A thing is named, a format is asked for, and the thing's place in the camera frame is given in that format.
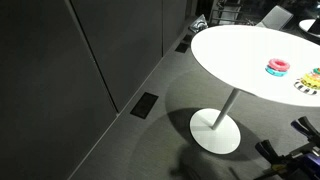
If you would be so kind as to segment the black floor vent panel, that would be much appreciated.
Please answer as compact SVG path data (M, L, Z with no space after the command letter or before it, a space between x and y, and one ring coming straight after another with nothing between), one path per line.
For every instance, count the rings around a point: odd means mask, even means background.
M131 114L145 119L158 99L157 95L145 92L131 110Z

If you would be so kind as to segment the metal frame rack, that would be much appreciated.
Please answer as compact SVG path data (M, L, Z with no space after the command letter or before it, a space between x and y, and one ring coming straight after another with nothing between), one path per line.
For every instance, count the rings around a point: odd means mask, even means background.
M210 26L255 25L255 22L246 17L242 0L214 0L208 24Z

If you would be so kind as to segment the white round pedestal table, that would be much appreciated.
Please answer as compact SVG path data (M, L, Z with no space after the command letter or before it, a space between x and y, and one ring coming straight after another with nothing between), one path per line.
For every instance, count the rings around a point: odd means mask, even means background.
M319 66L319 45L301 37L257 26L223 25L196 34L191 51L197 62L233 87L221 110L204 108L191 117L194 140L215 154L235 151L241 135L228 111L241 92L273 102L319 107L318 95L294 86Z

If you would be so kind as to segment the silver object on floor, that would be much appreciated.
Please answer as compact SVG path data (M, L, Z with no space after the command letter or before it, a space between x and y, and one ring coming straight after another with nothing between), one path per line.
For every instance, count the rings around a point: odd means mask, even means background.
M194 33L198 33L207 27L208 24L206 18L204 15L201 15L189 26L189 29Z

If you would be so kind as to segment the small white side table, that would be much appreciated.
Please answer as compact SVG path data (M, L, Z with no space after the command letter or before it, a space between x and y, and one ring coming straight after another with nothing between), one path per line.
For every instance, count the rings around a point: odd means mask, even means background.
M299 28L301 30L303 30L304 32L308 33L308 34L312 34L311 32L309 32L309 29L311 28L311 26L314 24L315 20L314 19L305 19L299 22ZM319 37L319 34L312 34L315 37Z

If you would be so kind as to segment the black blue spring clamp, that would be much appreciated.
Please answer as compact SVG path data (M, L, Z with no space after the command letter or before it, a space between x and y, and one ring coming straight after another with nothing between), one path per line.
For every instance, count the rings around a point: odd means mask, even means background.
M313 142L316 146L320 146L320 133L309 122L306 116L293 120L291 126L299 133L306 136L309 142Z

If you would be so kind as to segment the grey chair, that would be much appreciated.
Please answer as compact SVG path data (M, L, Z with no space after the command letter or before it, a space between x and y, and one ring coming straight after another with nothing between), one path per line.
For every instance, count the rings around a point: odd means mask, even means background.
M276 5L257 24L257 27L281 30L292 18L293 14L291 12L281 6Z

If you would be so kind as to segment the far black floor vent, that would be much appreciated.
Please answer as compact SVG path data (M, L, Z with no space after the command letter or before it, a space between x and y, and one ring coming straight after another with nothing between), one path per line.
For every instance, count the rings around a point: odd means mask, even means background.
M180 43L180 44L176 47L175 51L176 51L176 52L180 52L180 53L185 53L185 52L187 51L188 47L189 47L188 44Z

